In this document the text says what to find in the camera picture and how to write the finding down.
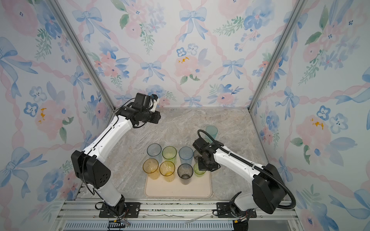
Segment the small green plastic cup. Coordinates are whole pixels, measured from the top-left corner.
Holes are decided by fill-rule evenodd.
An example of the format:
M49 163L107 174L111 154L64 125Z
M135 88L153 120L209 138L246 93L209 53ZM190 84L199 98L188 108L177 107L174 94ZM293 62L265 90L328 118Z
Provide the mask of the small green plastic cup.
M200 170L199 169L199 166L198 166L198 163L195 163L194 166L193 166L193 170L194 170L194 173L197 177L202 177L206 171L204 170Z

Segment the tall grey plastic cup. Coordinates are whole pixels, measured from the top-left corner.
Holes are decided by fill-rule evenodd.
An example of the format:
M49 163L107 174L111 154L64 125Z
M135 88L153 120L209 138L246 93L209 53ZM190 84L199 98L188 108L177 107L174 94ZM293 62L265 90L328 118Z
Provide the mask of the tall grey plastic cup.
M178 167L177 174L180 178L180 182L183 185L188 185L193 176L193 167L190 164L181 164Z

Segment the blue ribbed plastic cup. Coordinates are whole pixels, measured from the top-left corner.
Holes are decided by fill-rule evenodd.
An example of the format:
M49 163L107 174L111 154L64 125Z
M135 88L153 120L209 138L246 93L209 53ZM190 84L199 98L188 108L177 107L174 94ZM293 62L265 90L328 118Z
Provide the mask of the blue ribbed plastic cup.
M180 157L181 164L191 165L192 160L193 160L193 154L194 154L194 151L192 150L192 148L188 146L182 147L179 151L179 157Z

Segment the light blue plastic cup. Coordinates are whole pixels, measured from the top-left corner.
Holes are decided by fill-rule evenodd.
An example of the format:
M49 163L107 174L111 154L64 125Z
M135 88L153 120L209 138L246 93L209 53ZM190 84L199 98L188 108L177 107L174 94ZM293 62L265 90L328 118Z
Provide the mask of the light blue plastic cup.
M158 163L162 163L162 147L158 143L152 143L148 146L146 150L149 158L156 159Z

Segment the tall yellow plastic cup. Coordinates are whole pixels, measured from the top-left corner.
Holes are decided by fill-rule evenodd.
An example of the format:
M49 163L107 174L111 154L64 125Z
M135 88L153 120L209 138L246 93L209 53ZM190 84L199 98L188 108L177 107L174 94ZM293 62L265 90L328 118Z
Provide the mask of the tall yellow plastic cup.
M164 161L160 165L160 174L165 181L172 182L175 178L175 164L171 161Z

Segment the tall green plastic cup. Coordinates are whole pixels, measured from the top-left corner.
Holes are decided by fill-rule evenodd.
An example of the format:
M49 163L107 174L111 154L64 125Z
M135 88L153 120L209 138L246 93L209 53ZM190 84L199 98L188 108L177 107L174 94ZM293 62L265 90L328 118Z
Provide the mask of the tall green plastic cup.
M170 161L176 164L177 150L173 146L166 146L162 151L164 161Z

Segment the tall orange plastic cup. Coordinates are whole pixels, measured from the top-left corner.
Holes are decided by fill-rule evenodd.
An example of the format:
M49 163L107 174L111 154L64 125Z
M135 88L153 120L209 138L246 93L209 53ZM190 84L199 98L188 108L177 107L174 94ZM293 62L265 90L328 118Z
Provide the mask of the tall orange plastic cup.
M159 163L156 159L150 158L147 159L143 163L143 171L147 174L147 176L152 179L156 180L159 178Z

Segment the small grey plastic cup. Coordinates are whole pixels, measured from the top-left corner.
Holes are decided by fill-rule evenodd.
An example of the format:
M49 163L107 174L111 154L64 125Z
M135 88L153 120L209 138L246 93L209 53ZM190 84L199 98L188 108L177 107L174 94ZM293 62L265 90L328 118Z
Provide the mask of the small grey plastic cup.
M195 150L194 153L193 153L193 158L194 158L195 164L198 163L198 160L201 157L202 157L202 155L197 150Z

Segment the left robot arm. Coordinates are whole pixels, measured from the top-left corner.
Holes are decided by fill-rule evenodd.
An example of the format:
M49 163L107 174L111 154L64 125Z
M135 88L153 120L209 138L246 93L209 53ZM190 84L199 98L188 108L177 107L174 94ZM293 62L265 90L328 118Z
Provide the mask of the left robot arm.
M140 111L124 106L94 142L71 155L76 177L91 193L97 193L103 200L102 208L109 214L122 217L126 212L125 198L113 185L111 170L105 165L109 153L125 133L139 128L139 123L157 124L160 119L160 112L155 109Z

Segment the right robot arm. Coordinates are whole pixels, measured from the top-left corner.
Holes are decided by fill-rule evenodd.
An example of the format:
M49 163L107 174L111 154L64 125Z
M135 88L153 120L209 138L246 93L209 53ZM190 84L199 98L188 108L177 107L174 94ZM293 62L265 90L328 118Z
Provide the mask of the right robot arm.
M225 166L251 185L251 192L239 192L229 201L229 211L234 217L243 217L256 208L273 214L287 195L283 188L285 184L274 165L251 162L232 153L219 141L208 143L203 138L197 138L193 147L201 154L198 158L201 171L213 172Z

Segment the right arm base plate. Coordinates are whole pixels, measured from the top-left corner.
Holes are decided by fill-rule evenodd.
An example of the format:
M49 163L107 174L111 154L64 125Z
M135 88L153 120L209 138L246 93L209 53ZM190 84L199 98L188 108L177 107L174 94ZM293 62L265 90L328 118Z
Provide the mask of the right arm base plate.
M247 217L249 213L251 218L257 218L255 209L242 211L230 202L216 203L216 210L214 210L214 216L219 218L243 218Z

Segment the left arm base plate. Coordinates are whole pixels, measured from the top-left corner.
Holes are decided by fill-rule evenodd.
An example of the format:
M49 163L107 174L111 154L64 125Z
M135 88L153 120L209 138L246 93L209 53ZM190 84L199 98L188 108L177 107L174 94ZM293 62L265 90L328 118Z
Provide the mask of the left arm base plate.
M103 203L97 210L100 211L99 218L138 218L140 207L139 202L118 203L115 207Z

